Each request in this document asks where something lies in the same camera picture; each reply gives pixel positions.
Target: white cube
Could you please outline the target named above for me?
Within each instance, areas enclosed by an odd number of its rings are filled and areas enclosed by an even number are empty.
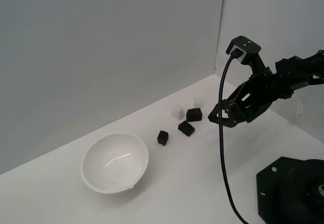
[[[200,97],[195,97],[193,99],[193,108],[202,108],[203,100]]]
[[[183,119],[184,117],[183,108],[179,105],[173,105],[171,108],[171,115],[177,118],[178,120]]]

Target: black cube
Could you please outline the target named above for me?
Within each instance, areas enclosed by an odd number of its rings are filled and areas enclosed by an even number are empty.
[[[201,121],[203,119],[203,113],[200,108],[193,108],[187,111],[186,117],[188,122]]]
[[[162,145],[166,145],[169,139],[169,133],[161,130],[157,136],[157,142]]]
[[[187,121],[179,124],[178,129],[188,137],[194,133],[194,127],[192,127],[192,125]]]

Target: robotic arm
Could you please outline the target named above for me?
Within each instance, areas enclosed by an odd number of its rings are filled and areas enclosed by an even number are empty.
[[[294,56],[275,63],[276,73],[265,67],[259,52],[261,47],[244,36],[233,39],[226,50],[230,54],[239,48],[243,54],[238,60],[252,69],[251,77],[223,100],[222,109],[228,115],[223,124],[232,128],[242,122],[251,122],[263,114],[277,99],[291,98],[294,91],[310,85],[324,84],[324,50],[301,59]],[[218,123],[217,104],[208,116]]]

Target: small block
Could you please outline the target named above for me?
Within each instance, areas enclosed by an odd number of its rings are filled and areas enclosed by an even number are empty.
[[[192,127],[192,125],[187,121],[183,121],[179,124],[178,129],[188,137],[194,133],[194,127]]]
[[[193,99],[193,108],[202,108],[203,100],[200,97],[195,97]]]
[[[161,130],[157,137],[157,142],[162,145],[166,145],[169,139],[169,133]]]
[[[188,122],[196,122],[201,121],[203,118],[203,113],[200,108],[193,108],[187,111],[187,121]]]
[[[183,119],[183,117],[184,117],[183,108],[179,105],[174,105],[171,108],[171,115],[174,116],[175,118],[177,118],[178,120]]]

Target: white bowl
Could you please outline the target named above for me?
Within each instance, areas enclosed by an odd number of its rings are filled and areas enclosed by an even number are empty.
[[[92,190],[113,194],[133,188],[147,164],[148,150],[144,141],[129,133],[112,133],[87,150],[81,176]]]

